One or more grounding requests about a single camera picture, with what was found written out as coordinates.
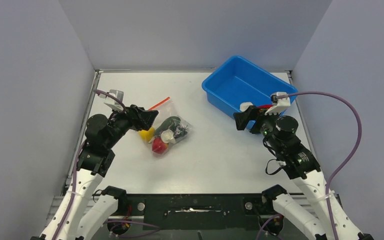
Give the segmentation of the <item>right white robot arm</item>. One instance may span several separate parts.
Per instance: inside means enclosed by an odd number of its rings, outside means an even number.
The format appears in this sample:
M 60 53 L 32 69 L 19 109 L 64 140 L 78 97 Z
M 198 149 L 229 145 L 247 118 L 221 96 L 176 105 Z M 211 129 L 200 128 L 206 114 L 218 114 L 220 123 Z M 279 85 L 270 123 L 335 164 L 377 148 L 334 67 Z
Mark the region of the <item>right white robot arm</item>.
M 327 186 L 324 173 L 312 152 L 296 136 L 298 121 L 288 115 L 269 114 L 268 108 L 249 106 L 233 114 L 236 128 L 244 130 L 250 121 L 251 133 L 263 135 L 263 145 L 280 169 L 301 190 L 314 213 L 305 210 L 280 185 L 262 192 L 261 207 L 289 220 L 309 240 L 371 240 L 348 217 Z

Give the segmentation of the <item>clear zip top bag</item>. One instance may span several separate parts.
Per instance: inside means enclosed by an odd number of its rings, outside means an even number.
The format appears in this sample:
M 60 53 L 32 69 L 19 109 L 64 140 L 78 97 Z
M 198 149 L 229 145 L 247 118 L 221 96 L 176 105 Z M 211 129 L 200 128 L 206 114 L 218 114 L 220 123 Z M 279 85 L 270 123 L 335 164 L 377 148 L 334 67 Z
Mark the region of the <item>clear zip top bag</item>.
M 150 109 L 158 111 L 158 115 L 149 130 L 139 131 L 138 136 L 152 154 L 159 157 L 187 138 L 193 126 L 179 115 L 170 97 L 166 97 Z

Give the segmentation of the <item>yellow toy pepper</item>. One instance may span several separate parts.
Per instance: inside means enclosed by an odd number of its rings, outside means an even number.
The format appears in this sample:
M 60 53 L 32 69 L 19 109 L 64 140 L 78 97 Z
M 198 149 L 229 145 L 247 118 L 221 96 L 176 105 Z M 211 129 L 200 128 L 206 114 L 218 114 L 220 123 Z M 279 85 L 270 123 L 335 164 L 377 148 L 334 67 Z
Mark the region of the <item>yellow toy pepper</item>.
M 138 135 L 141 137 L 141 139 L 144 142 L 148 143 L 153 139 L 154 133 L 155 133 L 155 128 L 150 127 L 149 130 L 140 130 L 138 132 Z

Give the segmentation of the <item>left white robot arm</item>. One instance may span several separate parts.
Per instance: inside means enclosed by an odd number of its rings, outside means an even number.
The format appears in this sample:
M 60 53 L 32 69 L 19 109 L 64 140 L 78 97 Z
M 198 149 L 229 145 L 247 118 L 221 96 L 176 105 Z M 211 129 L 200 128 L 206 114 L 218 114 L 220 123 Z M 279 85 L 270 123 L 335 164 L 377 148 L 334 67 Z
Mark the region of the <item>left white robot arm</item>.
M 136 105 L 114 111 L 108 118 L 95 114 L 86 122 L 85 141 L 74 160 L 69 188 L 38 240 L 90 240 L 126 199 L 124 189 L 108 186 L 97 203 L 87 206 L 114 158 L 112 148 L 129 131 L 149 130 L 159 112 Z

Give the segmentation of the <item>red toy apple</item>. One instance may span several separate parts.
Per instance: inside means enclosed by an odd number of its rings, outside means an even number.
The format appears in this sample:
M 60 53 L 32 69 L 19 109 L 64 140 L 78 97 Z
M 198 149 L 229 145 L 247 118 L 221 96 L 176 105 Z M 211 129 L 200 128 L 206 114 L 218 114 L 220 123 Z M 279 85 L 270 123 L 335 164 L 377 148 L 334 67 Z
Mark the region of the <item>red toy apple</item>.
M 151 150 L 158 155 L 164 154 L 169 148 L 169 145 L 158 136 L 152 141 Z

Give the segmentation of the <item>green toy avocado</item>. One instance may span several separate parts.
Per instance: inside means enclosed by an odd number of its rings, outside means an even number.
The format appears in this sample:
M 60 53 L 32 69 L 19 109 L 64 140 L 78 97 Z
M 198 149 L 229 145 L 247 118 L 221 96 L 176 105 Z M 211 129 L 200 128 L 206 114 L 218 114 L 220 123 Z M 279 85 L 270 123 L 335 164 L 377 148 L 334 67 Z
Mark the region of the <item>green toy avocado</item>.
M 160 135 L 163 131 L 171 130 L 174 132 L 176 128 L 180 125 L 181 119 L 178 116 L 170 116 L 166 118 L 159 127 L 155 129 L 154 135 Z

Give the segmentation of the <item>dark toy grapes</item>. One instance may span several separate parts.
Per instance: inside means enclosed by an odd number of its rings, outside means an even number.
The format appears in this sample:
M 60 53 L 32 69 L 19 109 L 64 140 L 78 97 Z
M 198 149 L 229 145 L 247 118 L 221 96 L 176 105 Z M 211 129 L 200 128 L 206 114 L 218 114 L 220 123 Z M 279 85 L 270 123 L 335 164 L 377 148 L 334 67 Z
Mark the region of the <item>dark toy grapes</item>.
M 185 137 L 189 131 L 188 125 L 177 119 L 173 121 L 170 129 L 173 131 L 173 137 L 176 140 Z

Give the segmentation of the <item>white toy garlic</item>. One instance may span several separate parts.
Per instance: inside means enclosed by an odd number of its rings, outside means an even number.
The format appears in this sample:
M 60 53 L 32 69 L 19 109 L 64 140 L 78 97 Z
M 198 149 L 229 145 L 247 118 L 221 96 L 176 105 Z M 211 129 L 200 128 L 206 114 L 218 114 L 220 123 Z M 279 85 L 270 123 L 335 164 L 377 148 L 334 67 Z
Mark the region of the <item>white toy garlic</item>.
M 175 144 L 176 143 L 174 132 L 170 129 L 164 130 L 160 134 L 160 138 L 161 138 L 162 142 L 165 144 Z

